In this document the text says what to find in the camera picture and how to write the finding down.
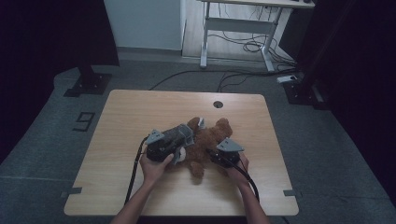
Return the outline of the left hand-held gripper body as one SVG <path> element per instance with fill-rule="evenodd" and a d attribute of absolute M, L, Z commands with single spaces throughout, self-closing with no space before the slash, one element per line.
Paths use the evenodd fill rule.
<path fill-rule="evenodd" d="M 147 157 L 151 161 L 164 161 L 170 154 L 177 150 L 175 135 L 171 131 L 160 132 L 153 130 L 146 141 Z"/>

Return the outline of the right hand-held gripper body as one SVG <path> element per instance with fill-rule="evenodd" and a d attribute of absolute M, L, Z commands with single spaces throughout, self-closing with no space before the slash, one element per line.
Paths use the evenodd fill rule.
<path fill-rule="evenodd" d="M 245 150 L 229 137 L 221 141 L 216 149 L 219 153 L 218 157 L 221 158 L 221 166 L 224 168 L 234 167 L 240 161 L 239 153 Z"/>

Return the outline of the brown plush teddy bear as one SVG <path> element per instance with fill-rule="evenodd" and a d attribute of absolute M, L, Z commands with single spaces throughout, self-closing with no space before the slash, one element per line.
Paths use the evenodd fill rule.
<path fill-rule="evenodd" d="M 217 145 L 233 134 L 230 122 L 226 118 L 219 119 L 214 126 L 206 127 L 203 118 L 195 117 L 187 122 L 193 132 L 193 144 L 183 147 L 181 161 L 166 166 L 167 171 L 186 167 L 193 178 L 202 179 L 205 166 L 211 162 L 210 152 L 218 153 Z"/>

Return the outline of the person's right hand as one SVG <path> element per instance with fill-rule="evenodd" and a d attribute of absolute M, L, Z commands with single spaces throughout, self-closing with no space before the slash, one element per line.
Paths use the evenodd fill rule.
<path fill-rule="evenodd" d="M 240 152 L 240 161 L 236 164 L 234 168 L 226 168 L 225 171 L 228 177 L 231 178 L 232 182 L 238 187 L 249 186 L 248 179 L 246 178 L 246 173 L 248 172 L 248 158 L 244 153 Z"/>

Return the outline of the person's left hand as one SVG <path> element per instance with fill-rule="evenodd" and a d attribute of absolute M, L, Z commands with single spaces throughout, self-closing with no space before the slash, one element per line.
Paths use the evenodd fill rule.
<path fill-rule="evenodd" d="M 172 161 L 173 158 L 174 155 L 170 154 L 164 159 L 164 161 L 156 162 L 150 160 L 147 155 L 144 155 L 140 159 L 140 165 L 144 176 L 143 185 L 145 187 L 152 188 L 162 177 L 166 166 Z"/>

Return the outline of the black tape floor mark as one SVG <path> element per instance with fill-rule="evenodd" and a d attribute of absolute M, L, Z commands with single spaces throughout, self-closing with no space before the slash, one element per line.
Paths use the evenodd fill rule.
<path fill-rule="evenodd" d="M 77 126 L 73 128 L 73 131 L 87 132 L 92 125 L 94 116 L 95 116 L 94 112 L 81 112 L 76 120 Z"/>

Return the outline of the black stand base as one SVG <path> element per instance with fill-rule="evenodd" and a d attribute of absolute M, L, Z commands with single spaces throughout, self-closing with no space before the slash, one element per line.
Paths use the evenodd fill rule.
<path fill-rule="evenodd" d="M 287 82 L 282 87 L 291 105 L 311 105 L 317 110 L 329 109 L 327 94 L 317 82 L 311 86 L 298 82 Z"/>
<path fill-rule="evenodd" d="M 64 97 L 79 97 L 81 94 L 102 95 L 112 78 L 111 74 L 95 73 L 90 65 L 79 66 L 78 71 L 78 80 L 64 93 Z"/>

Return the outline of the black curtain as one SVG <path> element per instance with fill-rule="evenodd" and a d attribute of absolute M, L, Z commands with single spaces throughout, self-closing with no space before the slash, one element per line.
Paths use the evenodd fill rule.
<path fill-rule="evenodd" d="M 396 0 L 314 0 L 299 65 L 396 203 Z"/>
<path fill-rule="evenodd" d="M 0 162 L 72 68 L 117 65 L 105 0 L 0 0 Z"/>

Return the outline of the white desk frame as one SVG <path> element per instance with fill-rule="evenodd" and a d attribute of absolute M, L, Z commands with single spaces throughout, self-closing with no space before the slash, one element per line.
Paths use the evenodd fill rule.
<path fill-rule="evenodd" d="M 276 27 L 284 8 L 308 8 L 313 9 L 313 0 L 200 0 L 206 4 L 204 18 L 204 40 L 201 46 L 200 67 L 207 67 L 207 39 L 209 31 L 224 31 L 246 34 L 268 35 L 261 54 L 268 72 L 274 72 L 272 58 L 269 48 L 274 39 Z M 212 3 L 249 5 L 261 7 L 278 7 L 276 17 L 272 21 L 251 21 L 239 19 L 214 18 L 210 16 L 210 5 Z"/>

